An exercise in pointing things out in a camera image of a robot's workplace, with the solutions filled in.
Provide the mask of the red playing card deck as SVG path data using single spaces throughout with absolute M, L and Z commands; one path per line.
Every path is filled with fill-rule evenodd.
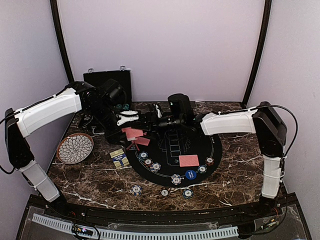
M 142 137 L 144 135 L 143 130 L 131 127 L 122 128 L 121 131 L 125 133 L 126 139 L 128 141 L 137 140 L 139 137 Z

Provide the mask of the red card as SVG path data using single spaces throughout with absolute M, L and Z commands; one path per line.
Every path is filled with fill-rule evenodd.
M 150 139 L 142 137 L 142 136 L 140 136 L 140 137 L 138 137 L 137 139 L 134 140 L 134 142 L 136 144 L 143 145 L 143 146 L 148 146 L 150 141 L 151 141 Z
M 197 167 L 199 166 L 199 158 L 196 154 L 193 155 L 180 155 L 179 166 L 180 167 Z

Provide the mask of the orange chip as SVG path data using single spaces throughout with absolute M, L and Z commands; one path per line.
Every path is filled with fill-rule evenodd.
M 144 160 L 144 165 L 145 166 L 150 166 L 152 164 L 153 164 L 153 161 L 151 159 L 147 158 L 147 159 Z

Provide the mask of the white blue chip bottom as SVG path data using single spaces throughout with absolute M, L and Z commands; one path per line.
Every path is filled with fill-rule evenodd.
M 182 182 L 182 178 L 181 178 L 181 176 L 179 174 L 173 174 L 171 176 L 171 183 L 173 185 L 177 186 L 177 185 L 181 184 L 181 182 Z

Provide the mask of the blue small blind button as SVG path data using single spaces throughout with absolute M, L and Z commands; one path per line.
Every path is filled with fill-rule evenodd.
M 185 172 L 185 177 L 188 179 L 188 180 L 195 180 L 197 178 L 197 173 L 196 171 L 194 170 L 187 170 Z

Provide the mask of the blue white chip stack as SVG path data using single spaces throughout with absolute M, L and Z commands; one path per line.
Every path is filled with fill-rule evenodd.
M 142 195 L 142 187 L 140 185 L 133 185 L 131 187 L 131 194 L 134 196 L 141 196 Z

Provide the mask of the red chip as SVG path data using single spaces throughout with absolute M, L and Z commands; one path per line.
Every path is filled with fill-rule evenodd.
M 207 157 L 207 158 L 205 159 L 205 162 L 206 162 L 206 164 L 207 164 L 208 166 L 211 166 L 211 165 L 214 164 L 215 160 L 214 160 L 212 157 Z

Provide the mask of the brown white chip stack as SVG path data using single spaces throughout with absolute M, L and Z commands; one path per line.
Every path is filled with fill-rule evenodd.
M 168 198 L 170 193 L 167 189 L 161 189 L 160 192 L 159 192 L 160 196 L 162 198 Z

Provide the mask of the teal blue chip stack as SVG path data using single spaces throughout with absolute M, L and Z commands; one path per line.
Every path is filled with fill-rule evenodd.
M 184 189 L 182 196 L 184 199 L 191 199 L 194 196 L 194 192 L 191 189 Z

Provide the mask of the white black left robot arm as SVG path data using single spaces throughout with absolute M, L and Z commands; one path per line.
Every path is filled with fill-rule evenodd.
M 9 162 L 13 170 L 20 171 L 42 197 L 51 203 L 50 208 L 58 217 L 67 218 L 71 208 L 36 162 L 26 138 L 57 119 L 84 111 L 102 125 L 107 140 L 116 143 L 116 133 L 120 126 L 139 118 L 137 111 L 116 108 L 117 98 L 125 94 L 122 86 L 113 79 L 101 87 L 94 87 L 85 81 L 75 81 L 58 94 L 18 110 L 6 110 L 1 122 L 5 124 L 4 138 Z

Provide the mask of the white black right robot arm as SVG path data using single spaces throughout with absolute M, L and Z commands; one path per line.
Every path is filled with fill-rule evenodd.
M 161 196 L 164 186 L 132 172 L 131 183 L 142 188 L 142 205 L 159 205 L 160 209 L 208 209 L 237 206 L 259 201 L 263 186 L 263 157 L 256 135 L 226 133 L 220 136 L 222 159 L 217 170 L 205 180 L 189 186 L 167 187 L 169 195 Z

